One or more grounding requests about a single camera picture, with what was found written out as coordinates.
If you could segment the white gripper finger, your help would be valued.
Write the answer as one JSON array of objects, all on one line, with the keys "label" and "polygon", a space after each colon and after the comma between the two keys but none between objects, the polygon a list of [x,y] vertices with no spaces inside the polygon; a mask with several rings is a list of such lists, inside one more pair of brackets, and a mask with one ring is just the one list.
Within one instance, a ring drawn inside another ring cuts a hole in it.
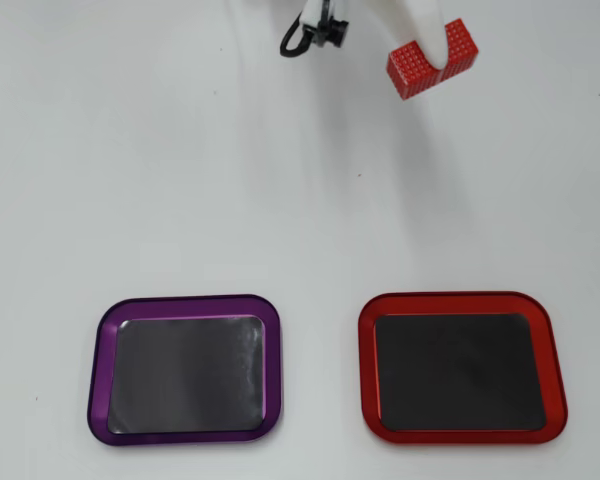
[{"label": "white gripper finger", "polygon": [[444,69],[449,59],[449,47],[440,2],[406,0],[404,8],[415,40],[428,63],[435,69]]}]

